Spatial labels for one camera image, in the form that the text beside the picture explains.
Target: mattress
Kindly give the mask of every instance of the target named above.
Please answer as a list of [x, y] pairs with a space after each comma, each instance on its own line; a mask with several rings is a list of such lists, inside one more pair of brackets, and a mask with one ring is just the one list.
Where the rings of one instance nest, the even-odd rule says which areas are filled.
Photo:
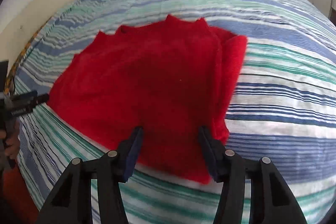
[[[308, 223], [317, 223], [336, 190], [336, 28], [307, 0], [77, 0], [58, 11], [28, 48], [16, 92], [48, 92], [99, 30], [114, 33], [121, 24], [144, 25], [167, 14], [204, 17], [211, 26], [248, 36], [225, 117], [226, 147], [248, 159], [271, 158]], [[46, 105], [21, 117], [20, 140], [18, 164], [39, 209], [72, 158], [106, 152]], [[200, 185], [137, 165], [120, 189], [130, 223], [212, 223], [221, 184]], [[248, 223], [250, 194], [247, 181], [242, 223]], [[100, 223], [95, 180], [92, 212]]]

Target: striped bedsheet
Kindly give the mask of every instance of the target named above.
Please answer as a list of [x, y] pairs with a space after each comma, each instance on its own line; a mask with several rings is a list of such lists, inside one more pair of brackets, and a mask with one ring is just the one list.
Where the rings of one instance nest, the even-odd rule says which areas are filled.
[[[48, 92], [98, 30], [113, 33], [121, 24], [148, 24], [169, 13], [205, 17], [209, 25], [249, 37], [225, 117], [227, 147], [249, 159], [270, 157], [308, 223], [317, 223], [336, 190], [336, 28], [307, 0], [77, 0], [35, 38], [17, 72], [16, 92]], [[38, 208], [72, 158], [95, 159], [106, 151], [46, 105], [21, 118], [20, 140], [18, 163]], [[131, 223], [212, 223], [221, 185], [137, 165], [120, 189]], [[245, 197], [242, 223], [249, 218], [249, 183]], [[96, 181], [92, 210], [100, 223]]]

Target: red garment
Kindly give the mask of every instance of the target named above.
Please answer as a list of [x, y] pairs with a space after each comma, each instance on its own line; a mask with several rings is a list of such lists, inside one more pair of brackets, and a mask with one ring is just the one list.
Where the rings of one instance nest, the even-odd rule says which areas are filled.
[[144, 128], [138, 161], [182, 178], [209, 182], [197, 141], [224, 124], [247, 39], [168, 15], [143, 27], [99, 32], [56, 80], [48, 105], [68, 124], [108, 149], [135, 126]]

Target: human hand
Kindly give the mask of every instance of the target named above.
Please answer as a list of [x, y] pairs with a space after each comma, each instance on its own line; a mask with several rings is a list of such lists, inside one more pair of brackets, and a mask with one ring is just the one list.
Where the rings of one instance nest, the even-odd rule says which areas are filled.
[[[16, 121], [14, 126], [14, 132], [10, 138], [6, 140], [7, 148], [5, 149], [5, 155], [12, 160], [15, 160], [17, 154], [20, 150], [20, 141], [19, 141], [19, 133], [20, 133], [20, 123]], [[0, 130], [0, 140], [6, 138], [6, 131]]]

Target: silver screw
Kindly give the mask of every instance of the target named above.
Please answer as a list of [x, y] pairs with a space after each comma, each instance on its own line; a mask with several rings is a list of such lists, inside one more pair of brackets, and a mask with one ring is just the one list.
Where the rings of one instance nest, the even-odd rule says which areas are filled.
[[233, 150], [228, 149], [228, 150], [225, 150], [225, 155], [232, 157], [235, 155], [235, 152]]
[[265, 164], [270, 164], [270, 163], [271, 163], [271, 159], [270, 159], [270, 158], [267, 158], [267, 157], [263, 157], [261, 160], [262, 160], [262, 162], [265, 163]]
[[81, 162], [81, 159], [80, 158], [74, 158], [71, 163], [74, 164], [74, 165], [77, 165]]
[[107, 153], [107, 156], [109, 156], [110, 158], [115, 157], [118, 154], [118, 152], [116, 150], [111, 150]]

